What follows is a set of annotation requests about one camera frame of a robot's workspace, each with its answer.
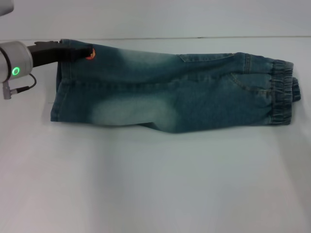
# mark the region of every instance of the cable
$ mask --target cable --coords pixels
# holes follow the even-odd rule
[[[29,75],[34,79],[34,84],[32,84],[31,86],[24,86],[24,87],[13,89],[11,90],[11,95],[18,94],[23,91],[28,91],[29,89],[33,88],[37,84],[37,79],[35,78],[35,76],[32,74],[29,74]]]
[[[35,78],[34,75],[32,75],[32,74],[29,74],[29,75],[34,79],[34,84],[32,84],[32,85],[29,87],[29,89],[31,89],[31,88],[33,88],[33,87],[37,84],[37,79]]]

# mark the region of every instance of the white surface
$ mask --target white surface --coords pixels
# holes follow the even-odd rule
[[[97,43],[291,61],[303,99],[282,127],[166,134],[51,123],[56,64],[35,68],[33,90],[0,99],[1,233],[311,232],[311,39]]]
[[[311,35],[310,0],[15,0],[1,39]]]

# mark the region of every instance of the elastic cuff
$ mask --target elastic cuff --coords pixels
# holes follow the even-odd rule
[[[288,125],[292,119],[293,63],[275,60],[272,75],[273,125]]]
[[[293,77],[292,92],[293,92],[293,102],[299,101],[301,99],[300,88],[297,78],[294,77]]]

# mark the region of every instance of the blue denim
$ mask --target blue denim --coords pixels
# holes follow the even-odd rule
[[[93,47],[92,60],[58,64],[51,121],[141,124],[172,133],[287,125],[292,103],[300,100],[290,62],[241,52],[174,55]]]

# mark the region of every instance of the green light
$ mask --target green light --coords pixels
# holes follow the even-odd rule
[[[13,74],[13,75],[18,75],[18,74],[19,74],[19,67],[15,67],[15,68],[12,70],[12,74]]]

